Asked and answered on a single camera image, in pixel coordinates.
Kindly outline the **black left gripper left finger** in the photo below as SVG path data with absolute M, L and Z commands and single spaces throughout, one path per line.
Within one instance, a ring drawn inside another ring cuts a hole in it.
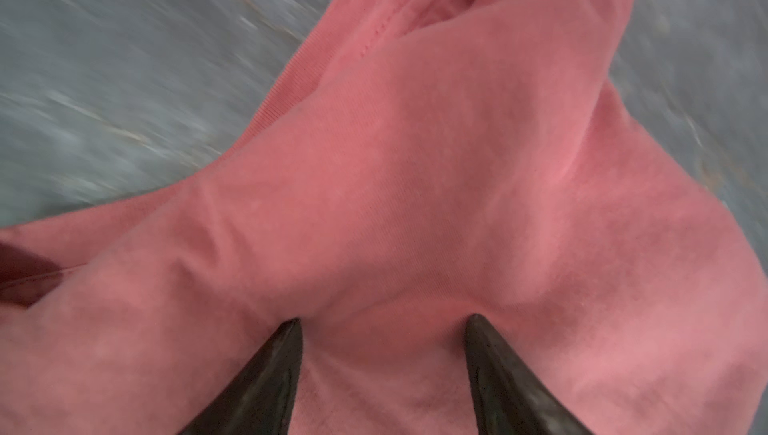
M 181 435 L 286 435 L 303 355 L 299 319 L 282 323 Z

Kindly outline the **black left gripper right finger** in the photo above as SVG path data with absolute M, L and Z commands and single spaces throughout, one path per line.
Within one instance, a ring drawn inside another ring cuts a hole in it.
M 480 434 L 592 435 L 486 317 L 468 317 L 464 350 Z

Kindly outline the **pink t shirt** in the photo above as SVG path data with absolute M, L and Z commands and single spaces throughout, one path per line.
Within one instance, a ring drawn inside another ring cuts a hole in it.
M 286 320 L 294 434 L 473 434 L 486 316 L 596 434 L 743 434 L 767 280 L 626 111 L 633 0 L 333 0 L 196 175 L 1 232 L 1 430 L 175 434 Z

